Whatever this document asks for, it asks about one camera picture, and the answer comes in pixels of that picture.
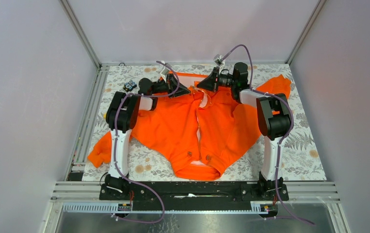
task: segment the table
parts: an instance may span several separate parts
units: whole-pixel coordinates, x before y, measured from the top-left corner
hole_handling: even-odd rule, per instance
[[[210,74],[215,65],[175,65],[177,72]],[[232,65],[225,68],[232,70]],[[253,86],[257,87],[272,77],[282,74],[292,81],[291,93],[288,99],[294,114],[294,128],[286,139],[283,151],[282,177],[286,181],[324,181],[326,175],[313,140],[309,123],[296,89],[290,67],[287,64],[254,65]],[[98,109],[95,126],[90,140],[89,152],[96,142],[109,130],[103,118],[107,112],[116,91],[124,91],[123,84],[133,80],[139,83],[142,78],[156,81],[160,76],[161,66],[113,66],[110,67],[103,94]],[[263,164],[264,137],[249,149],[249,151],[231,165],[217,181],[256,181]],[[189,181],[174,175],[169,161],[157,151],[151,150],[136,139],[129,145],[129,177],[134,181]],[[95,168],[86,161],[82,181],[99,181],[109,170],[109,164]]]

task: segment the orange garment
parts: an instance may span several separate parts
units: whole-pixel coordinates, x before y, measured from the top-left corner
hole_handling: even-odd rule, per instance
[[[88,156],[88,160],[98,168],[102,163],[111,162],[112,137],[111,132],[107,132],[94,146]]]
[[[257,90],[289,97],[290,83],[279,75]],[[159,98],[154,111],[139,111],[131,135],[164,155],[177,177],[216,180],[259,138],[257,111],[234,101],[230,88],[219,87],[216,93],[190,90],[188,95]],[[204,92],[208,103],[201,108]],[[206,166],[191,164],[199,160]]]

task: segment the gray wall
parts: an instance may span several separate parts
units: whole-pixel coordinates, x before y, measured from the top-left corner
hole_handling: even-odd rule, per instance
[[[292,63],[352,232],[370,232],[370,1],[328,1]]]
[[[100,61],[285,61],[318,0],[70,0]],[[228,61],[247,61],[243,48]]]
[[[95,68],[57,0],[0,0],[0,232],[34,233]]]

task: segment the tabletop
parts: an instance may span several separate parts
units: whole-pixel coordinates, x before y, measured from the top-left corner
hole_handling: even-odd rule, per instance
[[[215,65],[175,65],[172,68],[177,72],[210,74]],[[232,70],[232,65],[225,68]],[[113,66],[110,67],[108,77],[100,101],[95,120],[95,127],[90,140],[89,152],[98,140],[109,131],[103,118],[116,91],[122,91],[123,85],[130,80],[139,83],[142,78],[156,81],[160,75],[161,66]],[[296,89],[290,67],[287,64],[253,65],[253,87],[258,87],[282,74],[291,80],[291,92],[288,99],[293,111],[294,127],[286,139],[282,159],[282,177],[286,181],[321,181],[326,175],[313,140],[303,106]],[[264,137],[245,153],[243,157],[228,167],[217,181],[256,181],[263,165]],[[170,162],[157,151],[142,145],[132,139],[128,155],[129,178],[134,181],[188,181],[178,178],[173,173]],[[82,181],[99,181],[100,177],[109,170],[109,164],[102,164],[95,168],[86,161]]]

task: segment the purple cable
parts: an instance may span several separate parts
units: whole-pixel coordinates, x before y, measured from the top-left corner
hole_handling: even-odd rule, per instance
[[[292,110],[290,109],[290,107],[289,107],[289,105],[288,105],[288,103],[286,102],[286,101],[284,101],[282,98],[280,98],[279,96],[276,96],[276,95],[273,95],[273,94],[270,94],[270,93],[265,93],[265,92],[261,92],[261,91],[258,91],[258,90],[254,90],[253,88],[252,88],[252,79],[253,79],[253,65],[252,65],[252,59],[251,59],[251,57],[250,57],[250,53],[249,53],[249,50],[248,50],[248,48],[245,46],[245,45],[243,45],[243,44],[240,44],[240,45],[237,45],[237,46],[235,46],[231,51],[229,51],[223,58],[222,58],[222,61],[225,59],[225,58],[227,58],[237,47],[244,47],[245,48],[245,50],[246,50],[246,53],[248,54],[248,57],[249,57],[249,63],[250,63],[250,67],[251,67],[251,72],[250,72],[250,82],[249,82],[249,87],[250,87],[250,90],[251,91],[253,91],[253,92],[255,92],[255,93],[258,93],[258,94],[262,94],[262,95],[265,95],[265,96],[271,96],[271,97],[274,97],[274,98],[276,98],[277,100],[279,100],[281,103],[283,103],[285,106],[286,106],[286,108],[288,109],[288,111],[289,111],[289,116],[290,116],[290,119],[291,119],[291,121],[290,121],[290,127],[289,127],[289,129],[288,129],[288,131],[286,132],[286,134],[285,135],[283,135],[283,137],[280,139],[280,141],[278,142],[278,147],[277,147],[277,160],[276,160],[276,171],[275,171],[275,190],[276,190],[276,195],[277,195],[277,198],[278,198],[278,200],[280,201],[280,204],[286,209],[286,211],[290,214],[290,215],[292,215],[291,217],[290,216],[279,216],[279,217],[276,217],[276,218],[289,218],[289,219],[291,219],[291,218],[294,218],[294,219],[296,219],[296,220],[298,220],[298,221],[301,221],[301,222],[303,222],[303,223],[306,223],[306,224],[308,224],[308,225],[311,225],[311,226],[315,226],[316,224],[314,223],[314,222],[312,222],[312,221],[310,221],[310,220],[307,220],[307,219],[304,219],[304,218],[301,218],[301,217],[298,217],[298,216],[296,216],[294,213],[292,213],[288,208],[287,208],[287,206],[284,204],[284,202],[282,201],[282,199],[280,198],[280,194],[279,194],[279,190],[278,190],[278,186],[277,186],[277,175],[278,175],[278,171],[279,171],[279,167],[278,167],[278,165],[279,165],[279,162],[280,162],[280,150],[281,150],[281,147],[280,147],[280,145],[281,145],[281,143],[282,143],[282,141],[285,139],[285,138],[287,138],[288,136],[289,136],[289,133],[291,132],[291,130],[293,129],[293,126],[294,126],[294,122],[293,122],[293,112],[292,112]]]
[[[161,64],[162,66],[168,68],[172,73],[173,75],[175,76],[175,78],[177,79],[177,87],[175,90],[173,90],[173,92],[167,94],[167,95],[160,95],[160,96],[144,96],[144,95],[139,95],[139,94],[133,94],[133,93],[128,93],[126,94],[125,97],[123,97],[123,99],[121,100],[121,103],[118,107],[118,110],[116,111],[116,115],[115,115],[115,122],[117,122],[117,119],[118,119],[118,116],[119,116],[119,113],[120,113],[120,110],[122,109],[122,106],[123,106],[123,103],[126,101],[126,99],[129,97],[129,96],[133,96],[133,95],[137,95],[137,96],[141,96],[141,97],[157,97],[157,98],[161,98],[161,97],[168,97],[168,96],[171,96],[173,95],[175,92],[177,92],[179,90],[179,85],[180,85],[180,82],[179,82],[179,77],[178,75],[176,74],[176,72],[172,69],[172,67],[168,64],[164,64],[160,61],[156,61],[158,64]],[[129,179],[128,177],[124,176],[122,174],[122,172],[119,170],[118,166],[117,166],[117,160],[116,160],[116,144],[117,144],[117,137],[118,137],[118,130],[116,130],[116,139],[115,139],[115,145],[113,147],[113,160],[115,161],[115,167],[116,167],[116,170],[118,171],[119,175],[127,180],[128,182],[132,182],[134,184],[137,184],[137,185],[140,185],[142,187],[145,187],[147,188],[148,190],[150,190],[153,194],[155,194],[156,198],[158,198],[158,200],[161,202],[161,205],[162,205],[162,216],[158,219],[158,220],[155,220],[155,221],[140,221],[140,220],[134,220],[134,219],[127,219],[127,218],[119,218],[119,217],[116,217],[116,220],[123,220],[123,221],[128,221],[128,222],[138,222],[138,223],[147,223],[147,224],[153,224],[153,223],[158,223],[160,221],[162,221],[163,217],[165,216],[165,205],[163,204],[163,201],[162,201],[162,198],[156,193],[155,190],[153,190],[151,187],[147,186],[146,184],[143,184],[143,183],[140,183],[140,182],[136,182],[136,181],[133,181],[131,179]]]

